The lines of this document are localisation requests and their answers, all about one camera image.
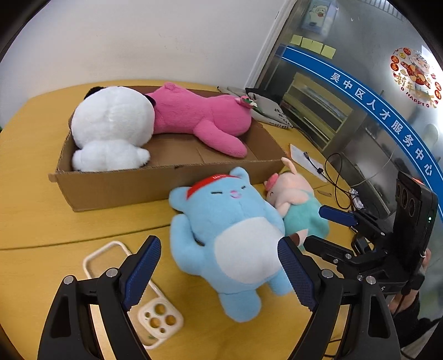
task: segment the wooden table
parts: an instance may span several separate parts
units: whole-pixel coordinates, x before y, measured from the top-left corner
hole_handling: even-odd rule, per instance
[[[0,134],[0,324],[26,360],[36,359],[47,312],[64,276],[84,279],[83,258],[109,241],[120,240],[136,252],[148,235],[157,235],[163,247],[153,280],[185,319],[177,334],[150,352],[154,360],[286,359],[307,324],[310,313],[294,293],[276,297],[267,286],[259,289],[263,307],[257,318],[244,324],[230,320],[206,281],[181,272],[175,265],[169,250],[169,224],[176,212],[166,200],[75,213],[57,184],[49,182],[47,174],[56,167],[68,118],[89,88],[162,83],[114,81],[40,95],[29,100]],[[181,85],[215,90],[198,84]],[[324,163],[323,156],[298,131],[265,128],[286,152],[292,143]],[[336,207],[333,186],[296,167],[317,189],[319,201]],[[335,179],[332,167],[328,172]],[[349,189],[342,179],[338,184]],[[262,185],[256,188],[264,191]],[[338,198],[342,204],[349,203],[343,194]],[[328,239],[350,247],[352,232],[332,223]],[[333,268],[321,259],[316,261],[322,268]],[[340,336],[344,320],[343,313],[334,337]],[[100,324],[97,333],[106,359],[113,359]],[[328,353],[334,353],[336,345],[331,344]]]

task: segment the cardboard box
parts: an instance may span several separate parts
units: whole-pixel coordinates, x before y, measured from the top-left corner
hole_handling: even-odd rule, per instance
[[[141,93],[153,92],[155,86],[132,86]],[[193,90],[210,97],[218,92]],[[229,173],[241,166],[252,184],[267,180],[283,168],[284,151],[262,127],[253,120],[251,128],[240,137],[248,148],[244,159],[236,159],[213,150],[189,134],[158,134],[143,147],[151,153],[147,165],[132,170],[110,172],[78,172],[72,170],[71,159],[78,149],[71,132],[63,145],[57,170],[49,174],[57,182],[66,201],[74,211],[104,209],[135,203],[167,199],[179,186],[191,186],[205,177]]]

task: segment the white wall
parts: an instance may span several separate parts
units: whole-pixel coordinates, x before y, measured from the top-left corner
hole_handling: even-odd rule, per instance
[[[88,82],[244,87],[288,2],[51,0],[0,63],[0,125],[33,96]]]

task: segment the pink plush pig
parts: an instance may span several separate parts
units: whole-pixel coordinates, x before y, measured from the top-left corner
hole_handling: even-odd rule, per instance
[[[277,209],[281,217],[285,217],[291,205],[300,205],[309,200],[307,193],[314,194],[308,181],[301,176],[291,160],[282,157],[281,160],[290,170],[281,175],[274,174],[264,182],[268,192],[266,201]]]
[[[281,160],[289,172],[273,174],[264,182],[264,187],[268,192],[266,200],[283,218],[286,236],[296,239],[300,246],[309,235],[326,237],[329,224],[319,215],[320,203],[314,196],[314,190],[297,172],[292,161],[285,157]]]

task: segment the camera cutout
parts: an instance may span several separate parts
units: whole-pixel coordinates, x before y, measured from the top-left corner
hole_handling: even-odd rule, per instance
[[[408,204],[408,192],[405,188],[403,188],[403,192],[401,193],[401,206],[403,209],[406,209],[406,205]]]
[[[410,199],[409,200],[409,216],[413,217],[415,213],[415,200]]]

